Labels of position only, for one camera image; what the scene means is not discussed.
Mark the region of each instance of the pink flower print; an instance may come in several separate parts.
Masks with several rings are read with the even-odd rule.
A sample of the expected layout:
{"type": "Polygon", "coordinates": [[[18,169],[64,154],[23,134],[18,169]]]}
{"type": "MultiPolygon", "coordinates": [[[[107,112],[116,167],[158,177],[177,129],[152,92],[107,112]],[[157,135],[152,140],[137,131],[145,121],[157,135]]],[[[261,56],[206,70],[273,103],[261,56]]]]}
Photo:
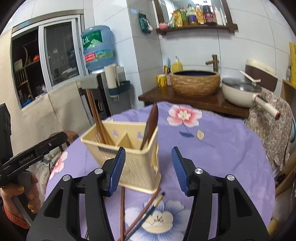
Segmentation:
{"type": "Polygon", "coordinates": [[[173,105],[168,111],[169,117],[167,118],[168,123],[171,126],[180,126],[181,124],[187,127],[198,126],[199,119],[202,118],[201,110],[190,109],[184,106],[173,105]]]}
{"type": "Polygon", "coordinates": [[[59,173],[64,168],[64,160],[68,157],[68,152],[64,151],[55,164],[49,179],[52,179],[55,173],[59,173]]]}

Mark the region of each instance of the gripper handle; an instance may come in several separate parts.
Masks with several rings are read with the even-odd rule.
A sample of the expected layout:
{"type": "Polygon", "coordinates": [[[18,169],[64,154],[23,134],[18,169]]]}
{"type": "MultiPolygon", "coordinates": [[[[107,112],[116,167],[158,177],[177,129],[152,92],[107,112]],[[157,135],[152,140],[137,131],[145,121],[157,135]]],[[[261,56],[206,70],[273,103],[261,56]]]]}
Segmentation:
{"type": "Polygon", "coordinates": [[[20,184],[23,185],[25,188],[25,191],[23,194],[18,196],[13,196],[12,200],[15,203],[15,206],[19,210],[19,212],[22,214],[26,222],[29,226],[32,226],[33,220],[36,217],[36,213],[32,213],[31,210],[28,208],[28,193],[31,189],[31,174],[28,171],[22,172],[17,179],[14,180],[14,184],[20,184]]]}

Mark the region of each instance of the wooden countertop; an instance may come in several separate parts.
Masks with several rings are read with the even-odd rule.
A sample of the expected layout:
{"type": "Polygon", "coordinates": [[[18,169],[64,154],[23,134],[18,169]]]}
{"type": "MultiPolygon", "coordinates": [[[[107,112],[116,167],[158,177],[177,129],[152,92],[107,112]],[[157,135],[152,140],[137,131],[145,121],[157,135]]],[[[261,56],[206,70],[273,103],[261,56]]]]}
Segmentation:
{"type": "Polygon", "coordinates": [[[154,88],[143,95],[139,96],[140,101],[156,103],[160,101],[167,101],[173,104],[188,104],[194,108],[210,110],[217,113],[234,115],[248,118],[249,109],[238,107],[228,102],[220,88],[216,93],[208,96],[187,97],[178,95],[172,86],[163,88],[154,88]]]}

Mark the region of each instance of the wooden mirror frame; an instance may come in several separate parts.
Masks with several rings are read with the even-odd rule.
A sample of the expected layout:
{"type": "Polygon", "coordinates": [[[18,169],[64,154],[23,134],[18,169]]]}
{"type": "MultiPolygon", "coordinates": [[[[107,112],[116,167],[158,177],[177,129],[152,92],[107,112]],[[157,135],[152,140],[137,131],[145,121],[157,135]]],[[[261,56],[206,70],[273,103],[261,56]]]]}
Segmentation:
{"type": "MultiPolygon", "coordinates": [[[[154,1],[154,5],[155,5],[155,9],[156,9],[156,14],[157,14],[157,18],[158,18],[158,23],[163,23],[163,13],[159,4],[159,0],[153,0],[154,1]]],[[[235,30],[238,30],[238,26],[237,24],[232,22],[232,18],[231,18],[231,14],[230,14],[230,10],[227,4],[226,0],[221,0],[223,8],[224,8],[224,12],[226,14],[226,18],[227,18],[227,25],[226,26],[220,26],[220,25],[207,25],[207,24],[195,24],[195,25],[189,25],[189,26],[184,26],[184,27],[180,27],[180,28],[169,28],[169,29],[156,29],[156,32],[158,32],[161,35],[166,35],[168,32],[175,32],[175,31],[181,31],[181,30],[187,30],[187,29],[206,29],[206,28],[211,28],[211,29],[224,29],[224,30],[228,30],[230,33],[234,33],[235,30]]]]}

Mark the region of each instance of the hand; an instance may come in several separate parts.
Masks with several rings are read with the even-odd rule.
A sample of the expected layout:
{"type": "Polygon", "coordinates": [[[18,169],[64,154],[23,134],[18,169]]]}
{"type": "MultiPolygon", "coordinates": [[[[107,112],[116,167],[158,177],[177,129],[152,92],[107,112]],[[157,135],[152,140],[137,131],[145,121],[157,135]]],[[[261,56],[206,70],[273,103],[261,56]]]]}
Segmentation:
{"type": "MultiPolygon", "coordinates": [[[[31,173],[31,189],[28,193],[28,208],[31,210],[32,213],[37,213],[41,207],[41,201],[39,199],[39,191],[37,188],[38,179],[34,173],[31,173]]],[[[14,202],[12,201],[13,196],[18,196],[24,192],[24,187],[19,184],[12,184],[9,183],[5,185],[5,187],[0,188],[0,193],[3,199],[3,204],[6,206],[8,211],[10,211],[14,216],[17,216],[24,220],[24,217],[19,212],[17,207],[15,206],[14,202]]]]}

